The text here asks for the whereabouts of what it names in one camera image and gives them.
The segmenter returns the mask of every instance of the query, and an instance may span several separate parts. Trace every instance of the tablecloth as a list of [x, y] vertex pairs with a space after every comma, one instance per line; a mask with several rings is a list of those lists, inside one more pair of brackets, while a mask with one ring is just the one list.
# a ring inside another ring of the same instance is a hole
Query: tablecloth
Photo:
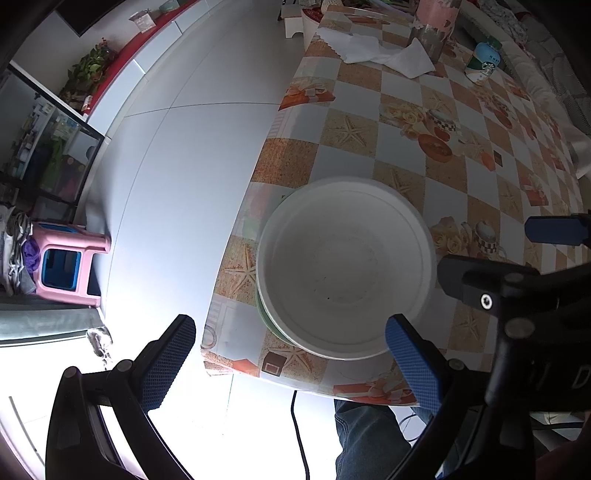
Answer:
[[[407, 20], [330, 7], [321, 27], [406, 46]], [[379, 180], [422, 214], [438, 257], [531, 265], [587, 261], [582, 247], [532, 244], [532, 215], [583, 211], [569, 149], [554, 120], [508, 75], [483, 86], [463, 74], [471, 52], [448, 42], [434, 74], [410, 80], [375, 63], [345, 64], [318, 36], [283, 99], [240, 207], [205, 324], [212, 373], [243, 372], [291, 388], [374, 404], [415, 398], [389, 353], [361, 361], [314, 356], [279, 340], [256, 308], [255, 258], [266, 220], [294, 189], [331, 176]], [[436, 286], [419, 334], [446, 358], [489, 371], [496, 319]]]

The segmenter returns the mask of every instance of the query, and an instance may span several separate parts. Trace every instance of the white bowl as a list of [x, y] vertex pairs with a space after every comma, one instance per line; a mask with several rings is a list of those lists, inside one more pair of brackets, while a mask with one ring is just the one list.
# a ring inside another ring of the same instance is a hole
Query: white bowl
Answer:
[[338, 177], [289, 195], [256, 256], [261, 300], [277, 328], [325, 358], [387, 351], [388, 318], [411, 323], [435, 283], [435, 251], [419, 212], [375, 180]]

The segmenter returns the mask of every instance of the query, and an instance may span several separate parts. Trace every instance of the bottle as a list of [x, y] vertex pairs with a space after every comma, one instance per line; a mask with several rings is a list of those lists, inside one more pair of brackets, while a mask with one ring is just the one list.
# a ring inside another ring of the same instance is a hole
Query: bottle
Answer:
[[462, 0], [420, 0], [408, 45], [413, 38], [417, 38], [431, 61], [437, 63], [447, 38], [453, 32], [461, 3]]
[[482, 85], [492, 75], [495, 68], [499, 66], [501, 61], [500, 49], [501, 42], [495, 37], [488, 37], [486, 43], [479, 43], [464, 70], [466, 76], [477, 85]]

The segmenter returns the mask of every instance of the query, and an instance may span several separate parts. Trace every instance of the white tile floor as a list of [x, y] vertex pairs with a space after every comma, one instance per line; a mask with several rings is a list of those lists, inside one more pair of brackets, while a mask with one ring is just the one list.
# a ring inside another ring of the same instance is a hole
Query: white tile floor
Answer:
[[[97, 170], [85, 209], [89, 228], [108, 231], [113, 241], [109, 255], [96, 257], [96, 269], [115, 361], [137, 356], [179, 313], [195, 319], [201, 338], [233, 221], [303, 55], [301, 36], [285, 39], [283, 24], [277, 23], [280, 5], [280, 0], [221, 2], [150, 75]], [[93, 369], [82, 358], [92, 357], [90, 347], [82, 355], [78, 345], [30, 350], [26, 373], [35, 380], [43, 371], [34, 360], [61, 352], [60, 361], [46, 363], [48, 394], [22, 388], [16, 378], [10, 383], [9, 394], [41, 454], [63, 368]], [[300, 479], [291, 395], [250, 377], [209, 378], [195, 347], [162, 407], [150, 416], [195, 478], [248, 472]], [[396, 409], [399, 420], [408, 410]], [[333, 414], [331, 399], [298, 396], [296, 415], [314, 478], [335, 476], [340, 445]], [[406, 427], [409, 439], [422, 430], [415, 420]], [[126, 466], [140, 473], [112, 415], [107, 421]], [[229, 455], [235, 460], [225, 461]]]

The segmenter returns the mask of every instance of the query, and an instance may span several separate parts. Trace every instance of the purple cloth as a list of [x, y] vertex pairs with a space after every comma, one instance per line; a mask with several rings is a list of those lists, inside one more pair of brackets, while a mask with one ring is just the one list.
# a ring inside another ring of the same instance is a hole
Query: purple cloth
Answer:
[[33, 237], [29, 237], [22, 246], [22, 259], [25, 262], [25, 268], [30, 276], [39, 268], [40, 255], [39, 245]]

